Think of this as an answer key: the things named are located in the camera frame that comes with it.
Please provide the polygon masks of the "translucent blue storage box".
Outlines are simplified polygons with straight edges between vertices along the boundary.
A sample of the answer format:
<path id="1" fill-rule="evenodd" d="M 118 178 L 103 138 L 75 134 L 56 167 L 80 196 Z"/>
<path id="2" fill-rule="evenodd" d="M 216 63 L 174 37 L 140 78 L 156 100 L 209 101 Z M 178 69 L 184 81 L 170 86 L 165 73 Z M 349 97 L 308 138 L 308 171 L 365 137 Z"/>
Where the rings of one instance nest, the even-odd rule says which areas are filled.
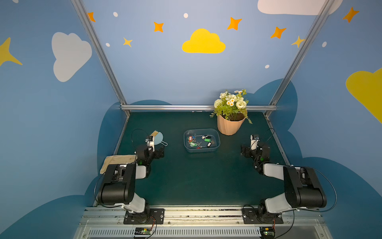
<path id="1" fill-rule="evenodd" d="M 193 137 L 193 141 L 198 144 L 196 147 L 191 147 L 189 144 L 189 136 Z M 202 139 L 202 136 L 210 136 L 212 145 L 207 147 L 209 142 Z M 220 137 L 218 132 L 212 128 L 202 128 L 202 129 L 189 129 L 185 131 L 184 136 L 184 146 L 189 153 L 202 153 L 202 152 L 214 152 L 220 147 Z"/>

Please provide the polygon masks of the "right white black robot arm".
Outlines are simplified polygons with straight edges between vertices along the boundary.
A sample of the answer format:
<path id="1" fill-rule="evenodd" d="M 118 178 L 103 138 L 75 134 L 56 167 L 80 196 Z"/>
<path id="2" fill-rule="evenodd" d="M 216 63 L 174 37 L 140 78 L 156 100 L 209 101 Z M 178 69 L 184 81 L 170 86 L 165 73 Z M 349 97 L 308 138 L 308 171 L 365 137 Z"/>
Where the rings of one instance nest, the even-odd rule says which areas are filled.
<path id="1" fill-rule="evenodd" d="M 327 205 L 326 195 L 313 168 L 271 163 L 270 148 L 265 143 L 241 145 L 240 154 L 253 159 L 253 166 L 259 174 L 284 183 L 282 194 L 261 200 L 258 216 L 278 216 L 295 209 L 309 210 Z"/>

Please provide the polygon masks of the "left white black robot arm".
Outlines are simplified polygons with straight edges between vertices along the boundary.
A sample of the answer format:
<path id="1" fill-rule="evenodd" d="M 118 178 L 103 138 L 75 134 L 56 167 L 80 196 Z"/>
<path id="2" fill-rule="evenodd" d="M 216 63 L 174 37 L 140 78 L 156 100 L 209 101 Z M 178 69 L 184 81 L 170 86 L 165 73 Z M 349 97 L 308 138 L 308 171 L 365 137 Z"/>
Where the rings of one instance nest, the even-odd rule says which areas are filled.
<path id="1" fill-rule="evenodd" d="M 141 145 L 134 155 L 112 155 L 105 158 L 100 174 L 103 180 L 96 186 L 97 203 L 103 207 L 120 207 L 129 214 L 148 216 L 146 200 L 135 192 L 136 180 L 145 179 L 151 172 L 154 159 L 165 156 L 165 148 Z"/>

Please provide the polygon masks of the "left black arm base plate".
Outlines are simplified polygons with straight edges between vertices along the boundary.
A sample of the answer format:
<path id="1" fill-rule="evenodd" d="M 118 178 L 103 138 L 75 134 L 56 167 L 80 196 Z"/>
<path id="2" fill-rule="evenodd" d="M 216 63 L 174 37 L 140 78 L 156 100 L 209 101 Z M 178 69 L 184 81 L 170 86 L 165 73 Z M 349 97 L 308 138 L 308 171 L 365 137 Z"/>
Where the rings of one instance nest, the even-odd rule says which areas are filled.
<path id="1" fill-rule="evenodd" d="M 124 225 L 163 225 L 165 209 L 154 208 L 143 213 L 126 212 L 123 220 Z"/>

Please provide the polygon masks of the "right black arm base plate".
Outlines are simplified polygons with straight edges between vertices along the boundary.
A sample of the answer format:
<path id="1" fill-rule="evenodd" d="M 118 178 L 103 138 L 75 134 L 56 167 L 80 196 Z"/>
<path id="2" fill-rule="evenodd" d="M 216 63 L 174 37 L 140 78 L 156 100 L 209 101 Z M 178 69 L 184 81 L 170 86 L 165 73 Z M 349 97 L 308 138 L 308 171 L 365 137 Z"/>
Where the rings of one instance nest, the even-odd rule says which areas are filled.
<path id="1" fill-rule="evenodd" d="M 257 208 L 244 207 L 241 209 L 244 224 L 283 224 L 281 214 L 271 214 Z"/>

